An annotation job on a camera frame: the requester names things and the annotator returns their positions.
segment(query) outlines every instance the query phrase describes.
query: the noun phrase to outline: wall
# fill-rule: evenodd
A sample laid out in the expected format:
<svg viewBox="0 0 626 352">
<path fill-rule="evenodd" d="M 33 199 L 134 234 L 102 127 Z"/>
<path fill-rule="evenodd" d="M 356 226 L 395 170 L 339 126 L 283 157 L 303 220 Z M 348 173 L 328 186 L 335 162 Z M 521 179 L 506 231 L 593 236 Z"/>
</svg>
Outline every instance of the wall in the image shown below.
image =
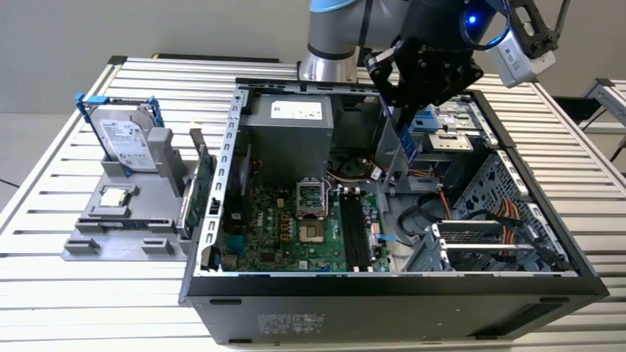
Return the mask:
<svg viewBox="0 0 626 352">
<path fill-rule="evenodd" d="M 537 3 L 553 23 L 561 1 Z M 306 50 L 307 4 L 0 0 L 0 111 L 70 112 L 74 94 L 88 89 L 112 54 L 264 56 L 295 62 Z M 594 77 L 626 77 L 625 13 L 623 0 L 573 0 L 558 66 L 541 77 L 553 93 L 578 95 Z M 493 72 L 489 60 L 478 61 Z"/>
<path fill-rule="evenodd" d="M 295 62 L 307 33 L 307 0 L 0 0 L 0 111 L 70 112 L 112 54 Z"/>
</svg>

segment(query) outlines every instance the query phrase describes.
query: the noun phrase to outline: white label sticker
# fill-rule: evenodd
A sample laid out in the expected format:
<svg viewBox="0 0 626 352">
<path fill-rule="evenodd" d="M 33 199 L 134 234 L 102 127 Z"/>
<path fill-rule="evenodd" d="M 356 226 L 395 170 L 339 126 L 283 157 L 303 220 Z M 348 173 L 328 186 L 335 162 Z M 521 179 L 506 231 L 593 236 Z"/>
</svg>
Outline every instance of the white label sticker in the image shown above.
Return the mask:
<svg viewBox="0 0 626 352">
<path fill-rule="evenodd" d="M 322 103 L 312 101 L 280 101 L 272 103 L 274 119 L 322 120 Z"/>
<path fill-rule="evenodd" d="M 134 171 L 155 171 L 142 127 L 132 121 L 102 120 L 104 136 L 119 162 Z"/>
<path fill-rule="evenodd" d="M 324 314 L 256 314 L 262 334 L 319 334 L 324 325 Z"/>
<path fill-rule="evenodd" d="M 372 179 L 374 181 L 378 181 L 379 178 L 381 178 L 381 174 L 382 174 L 382 173 L 383 173 L 382 169 L 377 166 L 377 167 L 374 168 L 374 171 L 371 172 L 371 179 Z"/>
</svg>

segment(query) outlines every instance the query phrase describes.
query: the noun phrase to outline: floor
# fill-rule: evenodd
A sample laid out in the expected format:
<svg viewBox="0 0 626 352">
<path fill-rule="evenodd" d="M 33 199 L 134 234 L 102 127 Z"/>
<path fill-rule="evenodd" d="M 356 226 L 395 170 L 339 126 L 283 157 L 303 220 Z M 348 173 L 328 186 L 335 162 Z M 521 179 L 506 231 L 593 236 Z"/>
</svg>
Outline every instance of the floor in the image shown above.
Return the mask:
<svg viewBox="0 0 626 352">
<path fill-rule="evenodd" d="M 39 161 L 59 133 L 66 114 L 0 113 L 0 178 L 17 185 Z M 5 207 L 16 188 L 0 183 L 0 210 Z"/>
</svg>

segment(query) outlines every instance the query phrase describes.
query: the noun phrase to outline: label on power supply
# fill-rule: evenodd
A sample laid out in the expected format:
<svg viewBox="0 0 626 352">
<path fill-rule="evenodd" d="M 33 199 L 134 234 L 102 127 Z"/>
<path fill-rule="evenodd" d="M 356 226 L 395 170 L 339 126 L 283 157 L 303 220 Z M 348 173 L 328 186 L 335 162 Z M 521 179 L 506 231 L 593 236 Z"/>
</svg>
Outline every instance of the label on power supply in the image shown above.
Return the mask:
<svg viewBox="0 0 626 352">
<path fill-rule="evenodd" d="M 315 101 L 272 102 L 272 119 L 322 120 L 322 103 Z"/>
</svg>

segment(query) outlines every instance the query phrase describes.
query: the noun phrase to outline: green motherboard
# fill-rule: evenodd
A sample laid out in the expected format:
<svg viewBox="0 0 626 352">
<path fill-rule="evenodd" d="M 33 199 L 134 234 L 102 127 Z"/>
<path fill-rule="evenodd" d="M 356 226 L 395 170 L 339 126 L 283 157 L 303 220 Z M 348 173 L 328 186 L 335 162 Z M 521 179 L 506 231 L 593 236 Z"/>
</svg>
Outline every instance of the green motherboard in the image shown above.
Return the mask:
<svg viewBox="0 0 626 352">
<path fill-rule="evenodd" d="M 298 219 L 296 199 L 295 189 L 255 188 L 247 231 L 227 237 L 223 261 L 227 271 L 352 271 L 346 265 L 338 192 L 328 195 L 323 220 Z M 371 258 L 367 270 L 389 271 L 386 245 L 378 243 L 371 233 L 371 223 L 381 226 L 375 197 L 364 194 L 359 201 L 363 210 L 359 235 L 366 236 Z"/>
</svg>

